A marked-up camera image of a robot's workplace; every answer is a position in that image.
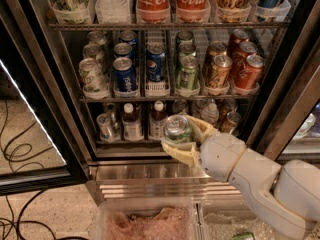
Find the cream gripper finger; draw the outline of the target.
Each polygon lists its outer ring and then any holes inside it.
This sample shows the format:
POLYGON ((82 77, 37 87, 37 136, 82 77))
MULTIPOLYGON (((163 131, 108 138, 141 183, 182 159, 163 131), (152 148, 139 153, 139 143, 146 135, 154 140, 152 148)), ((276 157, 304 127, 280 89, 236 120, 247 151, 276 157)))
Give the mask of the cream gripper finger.
POLYGON ((195 142, 175 144, 166 140, 161 142, 163 150, 172 158, 190 166, 197 167, 200 153, 195 142))
POLYGON ((190 115, 187 115, 186 118, 192 126, 195 138, 201 144, 203 144, 209 136, 216 135, 219 132, 219 130, 216 129, 212 124, 199 118, 190 115))

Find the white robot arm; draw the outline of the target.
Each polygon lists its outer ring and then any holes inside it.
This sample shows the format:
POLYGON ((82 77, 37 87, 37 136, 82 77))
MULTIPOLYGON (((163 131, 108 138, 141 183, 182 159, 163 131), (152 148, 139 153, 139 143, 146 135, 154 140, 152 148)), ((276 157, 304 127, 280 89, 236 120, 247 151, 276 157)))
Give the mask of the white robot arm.
POLYGON ((280 165, 189 115, 168 117, 163 134, 167 154, 235 187, 249 209, 281 234, 303 240, 320 221, 320 169, 314 165, 302 160, 280 165))

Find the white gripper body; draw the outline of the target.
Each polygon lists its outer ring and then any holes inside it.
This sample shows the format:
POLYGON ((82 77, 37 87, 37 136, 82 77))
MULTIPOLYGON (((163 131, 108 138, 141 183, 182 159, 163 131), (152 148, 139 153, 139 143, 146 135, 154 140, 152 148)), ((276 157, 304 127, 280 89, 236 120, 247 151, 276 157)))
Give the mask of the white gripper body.
POLYGON ((215 180, 227 182, 245 143, 228 133, 209 136, 200 148, 200 166, 215 180))

